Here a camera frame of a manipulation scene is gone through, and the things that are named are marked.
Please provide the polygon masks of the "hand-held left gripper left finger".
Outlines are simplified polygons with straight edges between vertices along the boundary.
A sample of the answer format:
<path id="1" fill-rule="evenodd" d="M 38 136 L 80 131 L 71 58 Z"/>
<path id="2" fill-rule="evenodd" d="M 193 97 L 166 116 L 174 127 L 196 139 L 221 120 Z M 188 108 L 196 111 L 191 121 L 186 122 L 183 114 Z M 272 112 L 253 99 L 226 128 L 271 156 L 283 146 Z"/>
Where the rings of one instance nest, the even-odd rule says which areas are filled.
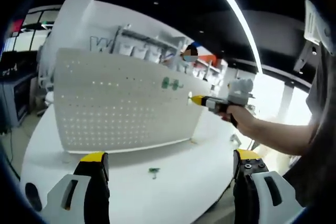
<path id="1" fill-rule="evenodd" d="M 47 194 L 40 212 L 47 223 L 109 223 L 108 154 L 84 156 Z"/>

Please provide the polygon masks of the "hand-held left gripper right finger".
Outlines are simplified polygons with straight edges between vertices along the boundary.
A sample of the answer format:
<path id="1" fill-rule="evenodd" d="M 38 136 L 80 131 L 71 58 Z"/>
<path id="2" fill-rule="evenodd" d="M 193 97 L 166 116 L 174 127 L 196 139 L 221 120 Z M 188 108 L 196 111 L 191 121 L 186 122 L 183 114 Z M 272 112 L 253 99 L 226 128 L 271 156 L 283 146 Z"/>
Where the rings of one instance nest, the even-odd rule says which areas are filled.
<path id="1" fill-rule="evenodd" d="M 293 223 L 304 208 L 294 188 L 253 151 L 234 151 L 235 223 Z"/>

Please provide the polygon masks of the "person's right hand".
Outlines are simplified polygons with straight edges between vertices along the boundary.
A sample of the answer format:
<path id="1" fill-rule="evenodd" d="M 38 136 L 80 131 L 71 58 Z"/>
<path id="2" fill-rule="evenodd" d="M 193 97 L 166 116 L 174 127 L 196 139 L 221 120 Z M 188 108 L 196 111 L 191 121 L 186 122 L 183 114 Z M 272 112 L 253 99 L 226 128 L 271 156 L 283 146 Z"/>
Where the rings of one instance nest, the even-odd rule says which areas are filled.
<path id="1" fill-rule="evenodd" d="M 242 135 L 252 138 L 257 119 L 244 107 L 230 105 L 226 113 L 218 115 L 222 120 L 230 122 L 241 132 Z"/>

